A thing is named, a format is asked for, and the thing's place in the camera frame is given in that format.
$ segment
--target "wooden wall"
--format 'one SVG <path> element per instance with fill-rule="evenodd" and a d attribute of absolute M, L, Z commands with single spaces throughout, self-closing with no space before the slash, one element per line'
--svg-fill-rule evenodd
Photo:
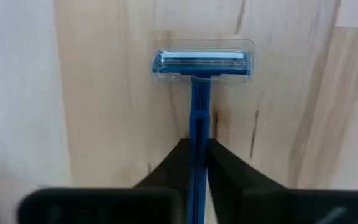
<path fill-rule="evenodd" d="M 48 185 L 71 185 L 53 2 L 0 1 L 0 223 Z"/>
<path fill-rule="evenodd" d="M 213 86 L 215 137 L 287 186 L 358 189 L 358 1 L 0 1 L 0 223 L 41 186 L 132 186 L 188 135 L 158 37 L 253 40 L 252 81 Z"/>
<path fill-rule="evenodd" d="M 289 183 L 290 156 L 311 125 L 338 7 L 339 1 L 295 0 L 56 1 L 74 183 L 134 184 L 188 132 L 190 87 L 156 84 L 150 76 L 158 31 L 168 39 L 255 42 L 251 84 L 214 86 L 217 138 Z"/>

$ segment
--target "black plastic object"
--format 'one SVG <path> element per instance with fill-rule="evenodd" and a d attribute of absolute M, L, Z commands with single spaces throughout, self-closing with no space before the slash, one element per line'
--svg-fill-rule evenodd
<path fill-rule="evenodd" d="M 133 189 L 48 189 L 20 205 L 20 224 L 185 223 L 190 142 L 182 139 Z M 287 189 L 209 141 L 208 179 L 219 224 L 356 224 L 358 192 Z"/>
<path fill-rule="evenodd" d="M 183 223 L 171 190 L 45 189 L 20 205 L 20 224 Z"/>

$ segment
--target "razor blade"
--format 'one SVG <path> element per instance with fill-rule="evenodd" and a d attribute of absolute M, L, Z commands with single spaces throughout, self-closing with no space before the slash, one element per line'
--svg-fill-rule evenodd
<path fill-rule="evenodd" d="M 219 80 L 223 75 L 242 75 L 246 80 L 252 74 L 252 57 L 253 50 L 240 48 L 163 49 L 156 51 L 152 71 L 161 79 Z"/>

